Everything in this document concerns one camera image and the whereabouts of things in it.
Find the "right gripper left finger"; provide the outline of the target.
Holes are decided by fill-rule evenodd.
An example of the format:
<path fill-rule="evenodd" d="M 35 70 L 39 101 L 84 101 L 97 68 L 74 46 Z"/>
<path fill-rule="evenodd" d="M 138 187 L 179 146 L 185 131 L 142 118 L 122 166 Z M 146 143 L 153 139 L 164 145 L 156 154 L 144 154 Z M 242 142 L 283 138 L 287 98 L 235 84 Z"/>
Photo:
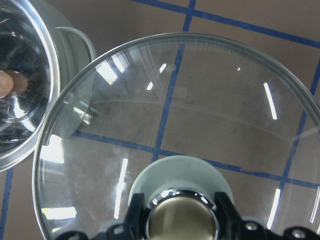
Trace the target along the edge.
<path fill-rule="evenodd" d="M 107 227 L 91 240 L 140 240 L 143 237 L 144 204 L 145 195 L 135 193 L 131 198 L 124 221 Z"/>

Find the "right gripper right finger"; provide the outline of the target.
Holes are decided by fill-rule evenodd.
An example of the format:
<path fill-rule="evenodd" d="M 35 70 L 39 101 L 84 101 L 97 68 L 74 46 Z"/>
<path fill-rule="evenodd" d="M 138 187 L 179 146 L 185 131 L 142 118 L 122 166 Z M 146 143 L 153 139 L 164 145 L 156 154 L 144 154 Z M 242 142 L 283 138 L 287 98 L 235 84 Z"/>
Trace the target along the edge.
<path fill-rule="evenodd" d="M 244 220 L 225 192 L 215 192 L 216 218 L 222 240 L 318 240 L 314 231 L 301 227 L 289 227 L 281 235 L 264 228 L 253 220 Z"/>

